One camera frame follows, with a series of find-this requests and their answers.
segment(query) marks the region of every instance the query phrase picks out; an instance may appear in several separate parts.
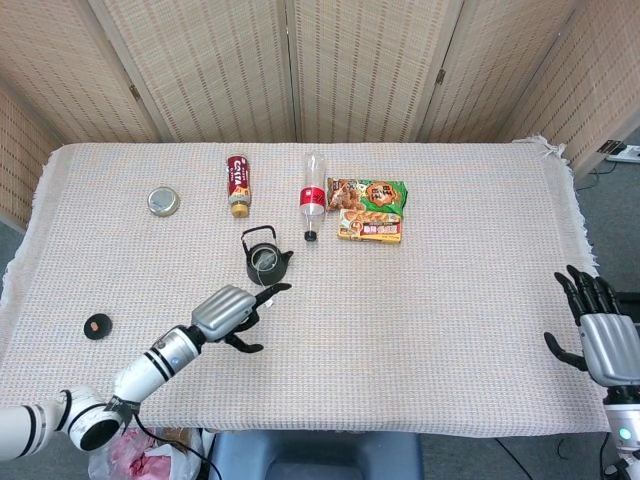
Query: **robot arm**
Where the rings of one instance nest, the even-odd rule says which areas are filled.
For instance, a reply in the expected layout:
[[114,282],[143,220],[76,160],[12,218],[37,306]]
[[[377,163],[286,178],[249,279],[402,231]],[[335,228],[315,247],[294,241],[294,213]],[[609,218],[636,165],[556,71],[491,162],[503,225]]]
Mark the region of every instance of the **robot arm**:
[[83,386],[41,404],[0,409],[0,462],[42,450],[57,431],[83,451],[105,445],[123,423],[129,424],[143,400],[200,355],[205,343],[224,341],[246,353],[262,350],[262,345],[245,344],[236,333],[254,326],[260,320],[256,309],[289,288],[278,283],[254,297],[231,285],[223,287],[193,311],[190,327],[172,328],[116,375],[108,403]]
[[604,279],[571,265],[567,271],[573,282],[561,273],[555,277],[567,295],[583,356],[566,352],[549,332],[544,339],[558,360],[607,388],[603,404],[620,456],[607,478],[640,480],[640,336]]

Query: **small black cap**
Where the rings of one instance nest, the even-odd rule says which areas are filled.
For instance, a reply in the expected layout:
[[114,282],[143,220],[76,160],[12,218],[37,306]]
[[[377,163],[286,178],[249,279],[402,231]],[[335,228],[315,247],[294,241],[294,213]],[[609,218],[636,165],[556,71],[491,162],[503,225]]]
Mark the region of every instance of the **small black cap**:
[[111,319],[104,313],[91,315],[84,323],[84,334],[91,340],[100,340],[111,332]]

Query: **snack package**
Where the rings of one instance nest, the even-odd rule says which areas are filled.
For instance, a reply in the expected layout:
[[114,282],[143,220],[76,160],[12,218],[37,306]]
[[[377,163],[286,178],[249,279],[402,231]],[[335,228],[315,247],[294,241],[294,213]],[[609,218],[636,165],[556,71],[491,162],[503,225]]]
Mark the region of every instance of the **snack package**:
[[395,213],[340,210],[338,238],[381,243],[400,243],[402,217]]
[[404,182],[329,178],[327,198],[329,211],[345,208],[402,216],[402,209],[407,203],[407,188]]

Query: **yellow snack box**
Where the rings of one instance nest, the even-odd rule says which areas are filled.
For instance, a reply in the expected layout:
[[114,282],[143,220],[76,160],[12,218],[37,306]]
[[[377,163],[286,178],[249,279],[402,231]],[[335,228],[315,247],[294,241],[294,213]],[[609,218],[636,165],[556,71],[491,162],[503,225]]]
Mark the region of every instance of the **yellow snack box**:
[[338,237],[380,243],[400,243],[402,217],[396,213],[340,210]]

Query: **metal lid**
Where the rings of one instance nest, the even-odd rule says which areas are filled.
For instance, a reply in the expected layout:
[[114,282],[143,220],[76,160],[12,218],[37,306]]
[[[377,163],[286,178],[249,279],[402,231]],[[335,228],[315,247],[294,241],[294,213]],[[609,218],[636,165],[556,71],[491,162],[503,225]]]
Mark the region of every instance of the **metal lid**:
[[149,194],[147,205],[154,215],[168,217],[180,206],[180,197],[169,187],[158,187]]

